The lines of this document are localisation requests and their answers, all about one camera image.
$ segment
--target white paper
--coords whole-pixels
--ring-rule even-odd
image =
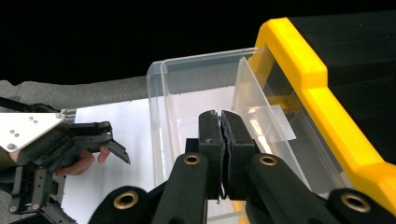
[[[154,188],[149,99],[77,110],[75,123],[101,121],[110,121],[113,137],[126,148],[131,164],[110,154],[104,164],[96,161],[84,175],[66,178],[62,208],[79,224],[88,223],[97,206],[114,189],[134,186],[149,192]]]

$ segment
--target finger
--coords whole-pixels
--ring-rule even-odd
[[[71,166],[64,167],[56,172],[56,175],[82,175],[94,162],[94,156],[88,150],[79,153],[80,159]]]
[[[108,150],[107,146],[101,146],[100,147],[100,154],[98,156],[98,161],[99,163],[104,163],[108,157],[108,155],[110,155],[110,151]]]

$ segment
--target human hand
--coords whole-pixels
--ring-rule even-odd
[[[10,152],[9,157],[17,162],[19,151]],[[107,146],[100,147],[100,153],[98,155],[99,163],[104,163],[110,154]],[[93,164],[95,157],[88,149],[82,149],[78,153],[78,161],[75,162],[73,165],[64,167],[57,171],[56,175],[83,175],[88,168]]]

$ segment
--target white surface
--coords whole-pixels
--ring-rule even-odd
[[[114,139],[126,147],[131,165],[110,155],[104,164],[96,161],[84,175],[66,178],[62,208],[79,224],[88,223],[97,206],[114,189],[154,188],[149,99],[77,110],[76,123],[101,121],[110,121]]]
[[[64,119],[61,113],[1,113],[0,146],[9,152],[22,149]]]

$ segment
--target yellow plastic frame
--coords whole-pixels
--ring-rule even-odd
[[[327,85],[327,67],[288,18],[260,28],[255,47],[267,46],[296,91],[335,158],[357,190],[396,216],[396,166],[385,162]],[[250,66],[261,84],[260,60]]]

